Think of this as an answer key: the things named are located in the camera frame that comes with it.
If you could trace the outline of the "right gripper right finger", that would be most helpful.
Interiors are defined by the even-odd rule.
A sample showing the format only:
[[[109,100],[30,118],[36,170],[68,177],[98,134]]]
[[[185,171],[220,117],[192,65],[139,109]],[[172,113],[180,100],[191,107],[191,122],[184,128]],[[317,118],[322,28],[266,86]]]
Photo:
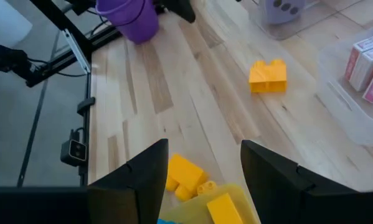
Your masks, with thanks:
[[[251,140],[240,160],[262,223],[373,223],[373,192],[358,192]]]

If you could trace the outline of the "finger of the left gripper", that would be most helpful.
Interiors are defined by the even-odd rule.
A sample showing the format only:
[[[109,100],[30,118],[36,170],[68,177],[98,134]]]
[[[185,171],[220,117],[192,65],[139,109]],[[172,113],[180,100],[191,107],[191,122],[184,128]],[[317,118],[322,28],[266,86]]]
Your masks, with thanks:
[[[190,0],[162,0],[163,6],[169,11],[177,14],[189,23],[193,23],[196,19],[196,14],[191,6]]]

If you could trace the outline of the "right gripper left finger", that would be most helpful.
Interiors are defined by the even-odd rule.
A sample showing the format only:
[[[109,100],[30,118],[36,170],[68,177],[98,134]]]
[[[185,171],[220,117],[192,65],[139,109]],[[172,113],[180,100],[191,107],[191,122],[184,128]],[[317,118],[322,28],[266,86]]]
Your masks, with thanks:
[[[0,187],[0,223],[156,223],[168,157],[160,139],[86,187]]]

